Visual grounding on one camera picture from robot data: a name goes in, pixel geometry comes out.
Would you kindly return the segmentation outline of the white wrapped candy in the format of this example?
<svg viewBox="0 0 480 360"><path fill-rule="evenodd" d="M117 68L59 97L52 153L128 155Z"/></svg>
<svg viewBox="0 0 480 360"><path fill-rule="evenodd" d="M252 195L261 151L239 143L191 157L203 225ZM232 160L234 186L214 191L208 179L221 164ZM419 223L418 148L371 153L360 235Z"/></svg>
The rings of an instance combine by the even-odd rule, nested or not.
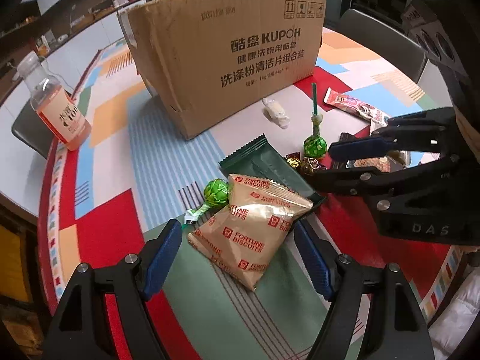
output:
<svg viewBox="0 0 480 360"><path fill-rule="evenodd" d="M262 99L262 104L264 106L264 114L269 120L282 129L289 127L290 118L279 102L273 98L265 97Z"/></svg>

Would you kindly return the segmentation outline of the pink drink bottle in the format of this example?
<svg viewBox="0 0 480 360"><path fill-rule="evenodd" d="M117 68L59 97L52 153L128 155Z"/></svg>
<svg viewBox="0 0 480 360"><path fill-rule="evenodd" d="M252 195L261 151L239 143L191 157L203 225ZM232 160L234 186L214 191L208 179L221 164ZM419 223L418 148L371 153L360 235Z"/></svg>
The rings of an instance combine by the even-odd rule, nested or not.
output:
<svg viewBox="0 0 480 360"><path fill-rule="evenodd" d="M77 150L88 138L91 126L61 82L44 69L34 51L16 70L30 91L32 109L68 150Z"/></svg>

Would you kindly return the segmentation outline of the grey chair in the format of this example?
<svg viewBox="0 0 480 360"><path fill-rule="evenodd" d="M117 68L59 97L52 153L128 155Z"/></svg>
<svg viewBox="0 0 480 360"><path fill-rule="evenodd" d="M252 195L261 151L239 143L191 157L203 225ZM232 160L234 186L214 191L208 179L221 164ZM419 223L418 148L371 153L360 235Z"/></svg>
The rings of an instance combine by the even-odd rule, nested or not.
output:
<svg viewBox="0 0 480 360"><path fill-rule="evenodd" d="M68 145L74 138L70 131L70 115L75 106L64 88L54 85L47 91L30 94L11 132L15 137L46 158L53 138Z"/></svg>
<svg viewBox="0 0 480 360"><path fill-rule="evenodd" d="M415 83L420 80L425 51L402 33L355 9L343 13L336 31L382 56Z"/></svg>

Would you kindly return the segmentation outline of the grey chair right near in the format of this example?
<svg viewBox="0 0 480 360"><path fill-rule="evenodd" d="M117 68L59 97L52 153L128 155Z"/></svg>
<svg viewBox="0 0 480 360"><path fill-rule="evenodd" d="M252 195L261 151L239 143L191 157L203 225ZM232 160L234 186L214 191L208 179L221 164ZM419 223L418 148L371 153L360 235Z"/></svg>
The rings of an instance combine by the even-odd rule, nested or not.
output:
<svg viewBox="0 0 480 360"><path fill-rule="evenodd" d="M355 9L343 13L336 31L382 56L415 83L420 80L425 51L402 33Z"/></svg>

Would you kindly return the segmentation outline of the dark brown cracker packet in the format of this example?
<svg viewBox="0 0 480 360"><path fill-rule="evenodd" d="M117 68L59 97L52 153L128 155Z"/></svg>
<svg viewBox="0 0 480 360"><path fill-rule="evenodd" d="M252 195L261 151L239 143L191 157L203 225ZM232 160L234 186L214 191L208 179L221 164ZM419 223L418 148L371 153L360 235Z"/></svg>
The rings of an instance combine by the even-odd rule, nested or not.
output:
<svg viewBox="0 0 480 360"><path fill-rule="evenodd" d="M361 137L350 133L341 133L337 142L330 145L327 153L332 158L332 169L375 167L380 172L397 172L408 167L411 162L411 154L407 150L391 150L383 157L376 158L347 158L343 149L338 146L344 143L363 141Z"/></svg>

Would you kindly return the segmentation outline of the white counter cabinet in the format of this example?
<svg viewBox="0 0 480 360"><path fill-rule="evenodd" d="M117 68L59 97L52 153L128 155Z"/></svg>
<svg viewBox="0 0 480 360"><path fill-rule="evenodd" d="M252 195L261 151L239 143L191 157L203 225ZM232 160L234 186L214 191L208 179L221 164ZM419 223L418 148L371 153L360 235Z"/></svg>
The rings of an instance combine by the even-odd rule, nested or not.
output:
<svg viewBox="0 0 480 360"><path fill-rule="evenodd" d="M42 62L64 87L72 91L98 50L122 38L115 12L84 29ZM11 127L29 91L19 83L1 105L1 195L30 215L38 216L40 193L47 161L16 138Z"/></svg>

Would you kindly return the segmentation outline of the red gold candy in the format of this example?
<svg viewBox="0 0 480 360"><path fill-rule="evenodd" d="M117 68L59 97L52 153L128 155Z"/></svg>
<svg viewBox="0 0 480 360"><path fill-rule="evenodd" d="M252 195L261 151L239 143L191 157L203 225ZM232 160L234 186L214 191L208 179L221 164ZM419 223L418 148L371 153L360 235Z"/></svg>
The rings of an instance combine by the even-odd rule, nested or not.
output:
<svg viewBox="0 0 480 360"><path fill-rule="evenodd" d="M327 167L316 158L301 158L300 152L286 155L285 160L296 172L304 176L313 176L327 170Z"/></svg>

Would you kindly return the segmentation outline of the brown cardboard box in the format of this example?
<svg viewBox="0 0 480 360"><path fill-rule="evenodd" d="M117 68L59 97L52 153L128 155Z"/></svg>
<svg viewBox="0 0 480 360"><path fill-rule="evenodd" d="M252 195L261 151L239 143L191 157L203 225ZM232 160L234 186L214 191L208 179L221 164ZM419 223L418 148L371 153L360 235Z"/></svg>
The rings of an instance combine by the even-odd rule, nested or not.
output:
<svg viewBox="0 0 480 360"><path fill-rule="evenodd" d="M191 139L312 75L326 0L152 0L120 14L144 82Z"/></svg>

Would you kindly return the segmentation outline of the beige fortune biscuits packet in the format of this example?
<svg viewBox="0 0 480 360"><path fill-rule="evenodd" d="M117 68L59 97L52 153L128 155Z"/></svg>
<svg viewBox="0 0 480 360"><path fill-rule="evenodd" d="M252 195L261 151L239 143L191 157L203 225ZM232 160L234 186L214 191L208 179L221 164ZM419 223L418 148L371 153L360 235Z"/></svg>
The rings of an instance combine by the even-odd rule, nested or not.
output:
<svg viewBox="0 0 480 360"><path fill-rule="evenodd" d="M189 233L188 242L251 291L295 219L312 201L275 181L229 175L229 204Z"/></svg>

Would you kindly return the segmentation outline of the dark green snack packet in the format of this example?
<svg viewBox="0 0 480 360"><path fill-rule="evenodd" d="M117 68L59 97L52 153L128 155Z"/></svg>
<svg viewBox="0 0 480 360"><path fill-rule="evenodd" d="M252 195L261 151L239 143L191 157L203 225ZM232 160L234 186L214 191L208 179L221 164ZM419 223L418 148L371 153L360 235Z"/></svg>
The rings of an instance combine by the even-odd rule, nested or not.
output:
<svg viewBox="0 0 480 360"><path fill-rule="evenodd" d="M326 199L316 192L298 172L270 145L262 134L219 162L225 176L231 173L269 179L287 186L313 202L317 209Z"/></svg>

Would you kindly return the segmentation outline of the colourful patterned tablecloth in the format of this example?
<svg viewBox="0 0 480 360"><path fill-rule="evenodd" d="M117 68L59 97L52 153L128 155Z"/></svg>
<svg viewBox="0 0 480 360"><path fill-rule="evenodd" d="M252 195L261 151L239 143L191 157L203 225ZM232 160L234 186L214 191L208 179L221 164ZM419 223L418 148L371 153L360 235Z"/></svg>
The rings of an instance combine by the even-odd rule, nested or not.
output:
<svg viewBox="0 0 480 360"><path fill-rule="evenodd" d="M464 248L431 240L448 228L389 238L372 211L393 200L365 196L439 155L335 167L343 133L359 142L434 101L371 49L322 41L306 78L190 140L128 39L94 55L72 98L90 133L52 146L42 187L44 359L396 359L400 336L432 359L457 332L444 300L477 314Z"/></svg>

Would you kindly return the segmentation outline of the grey chair far left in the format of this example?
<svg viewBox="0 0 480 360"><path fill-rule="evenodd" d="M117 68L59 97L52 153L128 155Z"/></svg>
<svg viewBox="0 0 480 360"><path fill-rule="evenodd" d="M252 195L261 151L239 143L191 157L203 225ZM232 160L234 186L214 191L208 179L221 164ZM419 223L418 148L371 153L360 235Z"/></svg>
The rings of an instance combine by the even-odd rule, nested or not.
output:
<svg viewBox="0 0 480 360"><path fill-rule="evenodd" d="M70 131L70 115L75 106L64 88L54 85L47 91L30 94L11 132L15 137L46 158L53 138L68 145L74 138Z"/></svg>

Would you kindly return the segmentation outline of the green lollipop with stick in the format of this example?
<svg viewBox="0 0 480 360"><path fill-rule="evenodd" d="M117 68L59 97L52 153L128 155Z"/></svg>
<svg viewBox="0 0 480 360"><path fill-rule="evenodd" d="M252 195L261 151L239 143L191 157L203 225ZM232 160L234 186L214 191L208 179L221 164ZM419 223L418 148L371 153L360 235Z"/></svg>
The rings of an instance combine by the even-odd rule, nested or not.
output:
<svg viewBox="0 0 480 360"><path fill-rule="evenodd" d="M304 156L308 158L322 158L327 152L326 140L320 135L320 124L323 115L318 111L317 84L312 83L312 135L304 141Z"/></svg>

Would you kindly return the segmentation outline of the pink white snack bar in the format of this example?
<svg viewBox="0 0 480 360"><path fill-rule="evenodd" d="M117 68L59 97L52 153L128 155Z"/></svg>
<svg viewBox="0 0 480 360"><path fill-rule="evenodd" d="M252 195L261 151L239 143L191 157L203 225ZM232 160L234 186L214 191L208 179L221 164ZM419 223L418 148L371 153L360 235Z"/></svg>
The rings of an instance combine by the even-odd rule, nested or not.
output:
<svg viewBox="0 0 480 360"><path fill-rule="evenodd" d="M388 114L377 109L375 106L348 94L336 92L332 88L327 89L323 102L326 105L338 108L341 111L381 126L386 126L388 119L390 119Z"/></svg>

